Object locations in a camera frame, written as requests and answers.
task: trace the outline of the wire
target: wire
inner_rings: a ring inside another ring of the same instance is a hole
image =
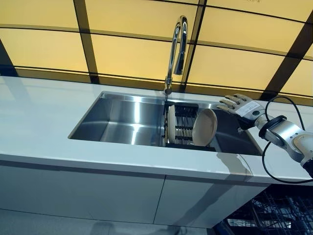
[[[266,171],[266,173],[273,179],[279,181],[279,182],[282,182],[282,183],[287,183],[287,184],[303,184],[303,183],[308,183],[308,182],[313,182],[313,179],[311,180],[302,180],[302,181],[287,181],[287,180],[280,180],[278,178],[276,178],[275,176],[273,176],[269,171],[268,169],[266,168],[265,166],[265,152],[266,150],[268,149],[269,145],[271,144],[271,142],[269,141],[266,145],[266,147],[264,148],[263,150],[263,154],[262,154],[262,164],[263,164],[263,167],[264,167],[264,170]]]
[[[301,117],[301,115],[300,115],[300,112],[299,112],[299,110],[298,110],[297,105],[293,102],[292,99],[290,99],[290,98],[287,97],[287,96],[278,95],[278,96],[276,96],[276,97],[274,97],[274,98],[272,98],[272,99],[270,99],[270,100],[268,101],[268,103],[267,103],[266,106],[265,106],[265,117],[266,117],[267,121],[269,121],[269,118],[268,118],[268,105],[269,105],[271,102],[273,102],[275,99],[278,99],[278,98],[284,98],[284,99],[287,99],[287,100],[290,101],[290,103],[294,106],[295,110],[296,110],[297,113],[298,113],[298,116],[299,116],[299,119],[300,119],[300,123],[301,123],[302,129],[305,131],[304,124],[303,124],[303,121],[302,121],[302,117]]]
[[[293,106],[295,107],[295,109],[296,109],[296,111],[297,111],[297,113],[298,113],[298,116],[299,116],[299,119],[300,119],[300,122],[301,122],[302,129],[305,130],[302,117],[301,117],[301,115],[300,115],[300,112],[299,112],[299,110],[298,110],[296,104],[295,104],[289,97],[287,97],[287,96],[278,95],[278,96],[276,96],[276,97],[274,97],[274,98],[272,98],[272,99],[270,99],[270,100],[268,101],[268,103],[267,103],[266,106],[265,106],[265,116],[266,116],[266,119],[269,121],[269,118],[268,118],[268,105],[269,105],[272,101],[274,101],[275,99],[277,99],[277,98],[285,98],[285,99],[289,100],[289,101],[291,102],[291,104],[293,104]],[[268,169],[266,168],[266,165],[265,165],[265,152],[266,152],[266,150],[268,149],[268,147],[269,147],[270,144],[271,144],[271,142],[269,141],[269,142],[267,143],[267,145],[265,146],[264,150],[263,150],[263,153],[262,153],[262,164],[263,164],[264,170],[266,171],[266,173],[267,173],[271,178],[273,178],[273,179],[275,179],[275,180],[277,180],[277,181],[279,181],[279,182],[287,183],[287,184],[303,184],[303,183],[313,182],[313,179],[311,179],[311,180],[302,180],[302,181],[287,181],[287,180],[280,180],[280,179],[276,178],[275,176],[273,176],[273,175],[268,171]]]

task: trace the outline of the metal rack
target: metal rack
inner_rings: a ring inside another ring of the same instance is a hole
[[[260,235],[313,235],[313,198],[262,192],[228,219],[233,231]]]
[[[268,235],[312,235],[313,202],[310,198],[275,198],[264,192],[252,199],[257,225]]]
[[[175,117],[177,125],[175,126],[176,143],[169,143],[167,136],[167,126],[168,126],[168,109],[170,106],[175,105]],[[199,110],[198,104],[194,103],[173,103],[166,102],[164,106],[165,115],[164,119],[164,142],[166,147],[171,148],[185,148],[185,149],[196,149],[204,151],[216,151],[215,148],[210,146],[195,146],[192,141],[192,130],[197,118],[197,113]]]

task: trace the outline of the white countertop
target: white countertop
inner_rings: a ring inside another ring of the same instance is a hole
[[[0,160],[209,179],[247,175],[249,182],[279,183],[266,174],[260,156],[68,139],[102,91],[162,96],[160,91],[0,76]],[[170,97],[195,102],[221,99],[180,93]],[[298,108],[306,130],[313,131],[313,107]],[[273,103],[268,112],[299,123],[289,104]],[[258,137],[258,129],[251,128],[250,133],[264,148],[267,142]],[[266,164],[281,179],[310,179],[299,163],[274,145],[267,151]]]

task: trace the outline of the white plate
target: white plate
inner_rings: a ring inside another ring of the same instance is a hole
[[[217,130],[217,118],[211,109],[203,109],[196,118],[192,140],[194,145],[207,146],[212,141]]]
[[[168,108],[167,114],[167,135],[170,143],[176,143],[175,139],[175,126],[176,126],[176,117],[175,117],[175,106],[172,105]]]

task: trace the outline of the kitchen sink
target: kitchen sink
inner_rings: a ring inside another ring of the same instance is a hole
[[[197,112],[211,108],[218,120],[213,141],[208,147],[169,144],[166,138],[166,108],[172,104],[197,106]],[[165,101],[161,97],[143,97],[102,92],[69,135],[70,139],[178,147],[226,153],[261,155],[261,149],[249,132],[238,133],[237,119],[216,108],[217,102],[191,100]]]

